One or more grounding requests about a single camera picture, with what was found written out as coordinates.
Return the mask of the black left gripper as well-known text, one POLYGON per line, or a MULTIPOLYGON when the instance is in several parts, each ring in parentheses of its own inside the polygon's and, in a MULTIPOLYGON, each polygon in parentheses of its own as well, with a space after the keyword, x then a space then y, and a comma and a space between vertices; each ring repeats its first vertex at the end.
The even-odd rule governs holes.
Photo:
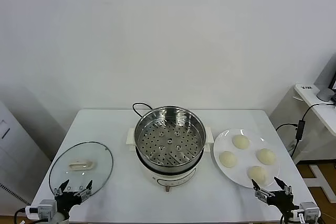
POLYGON ((54 195, 56 195, 57 211, 68 213, 73 206, 80 205, 82 200, 87 200, 91 196, 92 182, 93 180, 91 180, 84 189, 80 189, 78 192, 64 192, 69 180, 66 180, 58 188, 55 188, 54 195))

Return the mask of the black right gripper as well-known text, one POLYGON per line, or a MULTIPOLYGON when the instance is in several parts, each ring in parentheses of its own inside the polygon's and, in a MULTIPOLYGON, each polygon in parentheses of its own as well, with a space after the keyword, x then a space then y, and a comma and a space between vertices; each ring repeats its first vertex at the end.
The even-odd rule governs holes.
POLYGON ((255 197, 269 206, 275 206, 281 213, 291 212, 299 209, 298 205, 293 203, 293 194, 291 186, 288 186, 283 180, 274 177, 275 182, 283 191, 267 191, 259 187, 259 185, 251 179, 255 197))

